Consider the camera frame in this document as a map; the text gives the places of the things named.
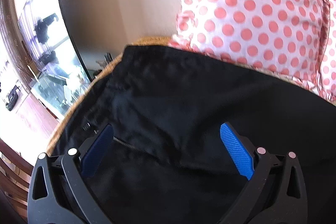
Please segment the black pants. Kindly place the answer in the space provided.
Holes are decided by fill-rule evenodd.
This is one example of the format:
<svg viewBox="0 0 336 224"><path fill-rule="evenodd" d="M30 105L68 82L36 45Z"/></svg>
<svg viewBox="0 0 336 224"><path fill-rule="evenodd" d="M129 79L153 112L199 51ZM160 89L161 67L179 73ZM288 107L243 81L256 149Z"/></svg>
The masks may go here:
<svg viewBox="0 0 336 224"><path fill-rule="evenodd" d="M271 153L295 152L307 221L335 223L335 107L197 53L127 47L76 108L52 155L110 124L114 139L87 185L114 223L217 223L247 181L221 141L225 122Z"/></svg>

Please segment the glass tv stand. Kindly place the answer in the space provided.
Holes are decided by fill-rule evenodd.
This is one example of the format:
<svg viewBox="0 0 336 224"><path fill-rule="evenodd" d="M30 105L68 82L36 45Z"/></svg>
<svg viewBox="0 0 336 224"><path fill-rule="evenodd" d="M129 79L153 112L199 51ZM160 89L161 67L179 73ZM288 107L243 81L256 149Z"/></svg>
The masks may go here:
<svg viewBox="0 0 336 224"><path fill-rule="evenodd" d="M87 91L90 81L81 66L49 63L30 82L32 94L57 118Z"/></svg>

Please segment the black flat television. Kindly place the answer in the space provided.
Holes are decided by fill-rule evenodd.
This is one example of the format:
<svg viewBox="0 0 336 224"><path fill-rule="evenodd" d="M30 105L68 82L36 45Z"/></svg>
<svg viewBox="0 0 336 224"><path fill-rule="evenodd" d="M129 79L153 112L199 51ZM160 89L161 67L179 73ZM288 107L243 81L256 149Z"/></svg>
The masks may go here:
<svg viewBox="0 0 336 224"><path fill-rule="evenodd" d="M60 0L27 0L18 25L39 71L78 85L91 82L67 30Z"/></svg>

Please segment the orange patterned blanket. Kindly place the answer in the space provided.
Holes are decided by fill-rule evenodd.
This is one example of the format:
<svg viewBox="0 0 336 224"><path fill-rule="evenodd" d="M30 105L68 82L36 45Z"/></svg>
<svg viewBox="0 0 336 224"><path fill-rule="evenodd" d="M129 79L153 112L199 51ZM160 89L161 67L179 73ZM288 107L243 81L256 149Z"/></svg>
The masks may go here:
<svg viewBox="0 0 336 224"><path fill-rule="evenodd" d="M131 46L168 46L171 37L169 36L147 36L138 39L136 42L131 43ZM89 88L84 92L83 95L79 97L79 99L70 107L70 109L66 112L64 119L56 126L54 129L49 144L46 149L46 154L51 156L57 141L60 139L64 128L66 127L68 121L70 120L72 114L75 112L77 107L82 103L82 101L86 98L89 92L92 90L96 82L103 79L105 76L110 74L114 67L122 60L123 52L120 53L117 57L115 57L103 70L102 72L90 83Z"/></svg>

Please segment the pink polka dot pillow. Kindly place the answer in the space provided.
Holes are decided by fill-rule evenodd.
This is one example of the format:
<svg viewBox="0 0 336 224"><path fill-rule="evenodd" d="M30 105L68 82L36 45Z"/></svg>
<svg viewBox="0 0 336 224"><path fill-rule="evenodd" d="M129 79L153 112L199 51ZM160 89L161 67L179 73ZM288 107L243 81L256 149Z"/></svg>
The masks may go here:
<svg viewBox="0 0 336 224"><path fill-rule="evenodd" d="M170 45L284 77L335 101L335 0L181 0Z"/></svg>

